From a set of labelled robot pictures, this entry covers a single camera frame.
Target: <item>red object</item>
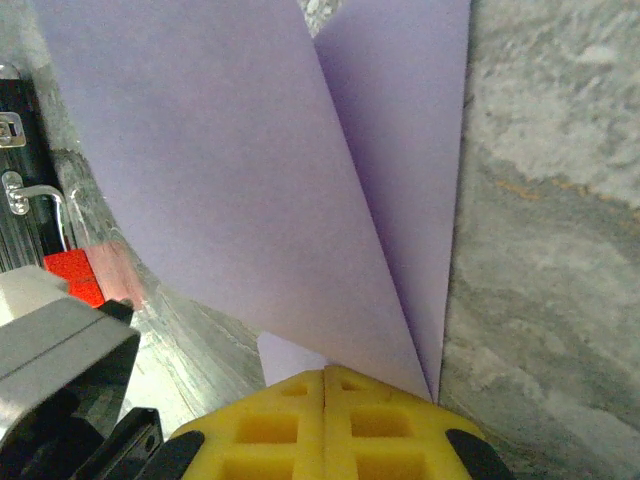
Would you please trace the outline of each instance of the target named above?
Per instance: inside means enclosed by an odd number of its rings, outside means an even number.
[[[69,295],[96,308],[104,303],[102,290],[84,250],[71,250],[44,257],[47,271],[69,282]]]

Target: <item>gray marble surface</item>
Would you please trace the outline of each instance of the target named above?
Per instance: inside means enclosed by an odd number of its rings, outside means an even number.
[[[80,244],[126,245],[24,2],[0,4],[0,39],[38,90]],[[301,1],[312,32],[338,3]],[[518,478],[632,478],[640,3],[477,0],[471,32],[441,402],[474,419]],[[143,345],[125,407],[159,407],[170,432],[262,386],[254,332],[130,258]]]

